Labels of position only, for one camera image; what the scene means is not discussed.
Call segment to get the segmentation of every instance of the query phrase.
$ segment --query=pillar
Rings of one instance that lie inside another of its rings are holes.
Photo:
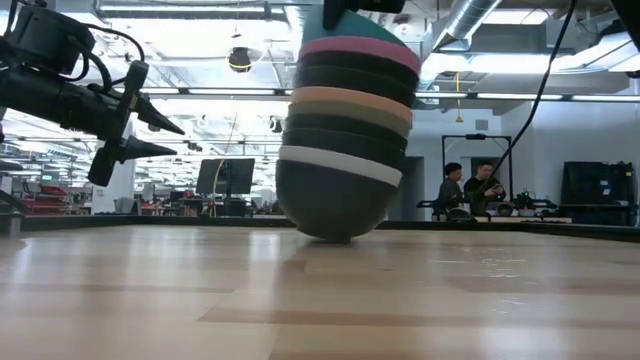
[[[128,138],[134,134],[134,124],[130,120],[122,134],[122,137]],[[97,149],[104,146],[103,142],[99,142]],[[93,186],[93,196],[91,201],[91,214],[100,212],[114,212],[114,200],[121,197],[133,197],[133,188],[136,175],[135,160],[125,161],[124,164],[116,163],[111,175],[111,181],[107,187]]]

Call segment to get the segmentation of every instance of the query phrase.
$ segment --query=cable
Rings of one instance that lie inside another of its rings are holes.
[[[100,27],[98,25],[94,25],[94,24],[88,24],[88,23],[83,23],[84,26],[88,27],[89,29],[94,29],[94,30],[98,30],[98,31],[102,31],[108,34],[114,34],[114,35],[118,35],[118,36],[122,36],[123,38],[129,40],[137,49],[138,49],[138,53],[140,54],[140,61],[144,62],[144,50],[142,49],[142,46],[140,45],[140,43],[138,41],[136,41],[136,39],[134,39],[133,37],[131,37],[131,35],[125,34],[122,31],[118,31],[118,30],[113,30],[113,29],[109,29],[109,28],[105,28],[105,27]]]
[[[533,122],[533,118],[535,117],[536,112],[538,111],[538,106],[540,106],[540,99],[542,98],[542,94],[544,93],[544,89],[547,86],[547,81],[549,80],[549,76],[551,75],[551,68],[552,68],[552,65],[553,65],[553,61],[555,60],[556,56],[558,55],[558,52],[560,51],[560,46],[562,45],[562,40],[564,40],[564,35],[567,32],[567,28],[569,27],[569,23],[571,22],[571,18],[573,17],[573,12],[575,11],[576,5],[578,3],[578,0],[570,0],[570,1],[571,1],[571,4],[569,5],[569,10],[567,11],[567,15],[566,15],[566,18],[564,19],[564,22],[562,24],[562,28],[560,29],[560,33],[558,34],[558,39],[556,40],[556,44],[553,47],[553,51],[551,52],[551,55],[549,56],[549,67],[547,68],[547,71],[542,76],[542,81],[540,82],[540,88],[538,89],[538,93],[536,95],[536,99],[533,101],[533,105],[531,106],[531,113],[529,113],[529,118],[524,123],[524,125],[522,126],[522,129],[520,129],[520,131],[518,132],[516,137],[513,139],[513,142],[511,142],[511,145],[509,145],[509,147],[507,148],[507,151],[505,151],[504,154],[502,154],[502,156],[500,157],[500,160],[498,160],[498,163],[496,164],[496,166],[494,166],[493,171],[491,172],[491,175],[489,175],[489,178],[487,178],[487,180],[485,180],[484,184],[482,184],[482,186],[480,186],[478,191],[475,193],[476,196],[477,196],[478,193],[482,193],[482,192],[485,191],[483,189],[485,189],[486,186],[489,185],[490,180],[493,179],[495,174],[500,169],[500,165],[502,165],[502,163],[505,161],[505,159],[508,156],[511,156],[511,152],[513,151],[513,147],[518,143],[518,141],[520,140],[522,135],[525,133],[525,131],[527,131],[527,129],[529,128],[529,126]]]
[[[140,61],[144,62],[145,60],[145,55],[144,55],[144,49],[142,49],[142,46],[140,45],[140,43],[138,41],[136,41],[136,39],[134,39],[131,35],[125,34],[122,31],[118,31],[118,30],[113,30],[113,29],[109,29],[109,28],[105,28],[105,27],[100,27],[94,24],[88,24],[88,23],[83,23],[86,27],[88,27],[89,29],[94,29],[94,30],[98,30],[98,31],[102,31],[105,32],[107,34],[114,34],[114,35],[118,35],[118,36],[122,36],[123,38],[129,40],[135,47],[136,49],[138,49],[138,53],[140,54]],[[122,84],[125,81],[126,78],[120,78],[114,81],[111,81],[111,75],[109,75],[109,90],[111,90],[111,87],[113,85],[118,85],[118,84]]]
[[[91,59],[91,61],[93,61],[94,64],[96,64],[96,66],[98,67],[98,71],[100,71],[100,77],[102,77],[102,92],[108,93],[109,91],[111,91],[111,88],[113,87],[113,83],[111,82],[111,74],[109,74],[109,69],[102,62],[102,60],[100,60],[98,55],[92,52],[87,52],[87,56],[89,57],[89,59]]]
[[[231,139],[233,138],[233,130],[235,130],[236,128],[236,121],[238,121],[238,113],[236,112],[236,116],[233,117],[233,123],[231,124],[231,132],[229,133],[229,139],[227,140],[227,145],[224,148],[224,154],[223,155],[227,155],[227,151],[229,151],[229,146],[231,145]],[[216,170],[216,176],[213,178],[213,191],[211,196],[213,197],[212,202],[213,202],[213,217],[216,217],[216,187],[218,186],[218,175],[220,175],[220,169],[222,169],[222,165],[224,165],[224,160],[222,159],[220,161],[220,164],[218,164],[218,170]]]
[[[9,6],[9,16],[7,18],[7,28],[4,30],[4,37],[6,38],[11,33],[11,27],[16,20],[16,13],[18,12],[18,0],[12,0]]]

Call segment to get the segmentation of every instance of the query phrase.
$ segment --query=man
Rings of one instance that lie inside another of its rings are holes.
[[[490,161],[481,161],[476,168],[476,176],[464,184],[464,193],[469,199],[471,214],[474,216],[484,216],[489,202],[504,198],[504,189],[500,182],[496,178],[489,179],[492,171],[493,164]]]
[[[458,185],[458,181],[462,179],[462,165],[448,163],[444,167],[444,174],[446,178],[440,185],[438,200],[436,200],[439,212],[458,207],[458,204],[462,202],[462,191],[460,190],[460,185]]]

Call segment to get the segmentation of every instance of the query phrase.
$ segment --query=stacked bowls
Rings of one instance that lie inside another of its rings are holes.
[[[420,62],[353,12],[330,32],[322,9],[307,19],[277,164],[278,200],[299,231],[345,242],[373,230],[396,195]]]

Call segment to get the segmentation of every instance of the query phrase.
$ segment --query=ceiling light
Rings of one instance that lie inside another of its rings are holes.
[[[495,25],[540,25],[549,18],[542,9],[498,9],[492,11],[483,24]]]
[[[419,99],[464,99],[467,97],[467,93],[454,93],[454,92],[417,92],[416,97]]]
[[[637,54],[609,69],[611,72],[635,72],[640,70],[640,55]]]
[[[260,89],[189,89],[194,95],[273,95],[273,90]]]
[[[124,88],[121,87],[117,87],[114,88],[116,91],[120,91],[120,92],[124,92]],[[140,92],[143,93],[147,93],[147,94],[154,94],[154,95],[162,95],[162,94],[179,94],[180,90],[177,88],[142,88],[140,89]]]
[[[32,170],[19,170],[19,171],[5,171],[9,175],[40,175],[40,171]]]
[[[477,96],[478,99],[485,100],[535,100],[536,94],[500,94],[500,93],[480,93]],[[542,95],[540,100],[560,100],[562,95]]]
[[[572,101],[582,102],[640,102],[640,96],[629,95],[573,95]]]
[[[175,6],[175,5],[149,5],[149,6],[127,6],[127,5],[103,5],[100,6],[101,11],[166,11],[166,12],[211,12],[211,11],[228,11],[228,12],[262,12],[262,7],[231,7],[231,6]],[[282,13],[282,9],[273,8],[273,13]]]

